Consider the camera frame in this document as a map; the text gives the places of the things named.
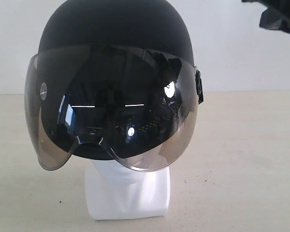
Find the white mannequin head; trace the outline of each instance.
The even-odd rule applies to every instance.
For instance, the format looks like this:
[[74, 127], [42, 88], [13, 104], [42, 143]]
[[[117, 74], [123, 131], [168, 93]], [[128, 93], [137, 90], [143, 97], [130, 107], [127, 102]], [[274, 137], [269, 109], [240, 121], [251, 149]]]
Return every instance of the white mannequin head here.
[[145, 173], [128, 169], [116, 160], [91, 160], [91, 163], [104, 178], [114, 184], [132, 185], [145, 176]]

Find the white wall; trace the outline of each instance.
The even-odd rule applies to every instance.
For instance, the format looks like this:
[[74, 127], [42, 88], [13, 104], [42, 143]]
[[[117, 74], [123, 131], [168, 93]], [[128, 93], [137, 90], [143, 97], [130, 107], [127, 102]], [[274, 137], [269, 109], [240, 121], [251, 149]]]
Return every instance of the white wall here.
[[[29, 59], [64, 0], [0, 0], [0, 94], [22, 94]], [[290, 35], [259, 28], [263, 6], [170, 0], [190, 31], [205, 91], [289, 90]]]

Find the black helmet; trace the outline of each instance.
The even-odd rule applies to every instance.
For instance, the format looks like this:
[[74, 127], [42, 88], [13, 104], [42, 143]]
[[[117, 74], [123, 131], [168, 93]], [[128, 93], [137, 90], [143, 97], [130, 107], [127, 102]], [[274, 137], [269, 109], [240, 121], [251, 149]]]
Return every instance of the black helmet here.
[[174, 162], [203, 102], [188, 30], [166, 0], [68, 0], [30, 61], [25, 112], [41, 166], [72, 154], [137, 171]]

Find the table surface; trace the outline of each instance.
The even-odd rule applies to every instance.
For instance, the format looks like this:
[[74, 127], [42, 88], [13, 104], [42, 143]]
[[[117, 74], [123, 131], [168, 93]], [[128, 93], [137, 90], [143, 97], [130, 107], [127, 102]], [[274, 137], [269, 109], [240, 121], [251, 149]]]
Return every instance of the table surface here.
[[23, 96], [0, 96], [0, 232], [290, 232], [290, 92], [204, 99], [192, 141], [171, 165], [167, 215], [94, 221], [84, 193], [88, 160], [44, 171]]

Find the visor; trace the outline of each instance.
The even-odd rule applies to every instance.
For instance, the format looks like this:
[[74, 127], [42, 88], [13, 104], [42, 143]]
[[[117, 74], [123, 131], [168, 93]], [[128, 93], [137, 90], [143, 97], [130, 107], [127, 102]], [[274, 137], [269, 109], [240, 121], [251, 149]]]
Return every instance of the visor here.
[[178, 57], [121, 46], [74, 46], [35, 55], [26, 121], [40, 165], [71, 155], [116, 160], [142, 172], [185, 151], [203, 101], [200, 73]]

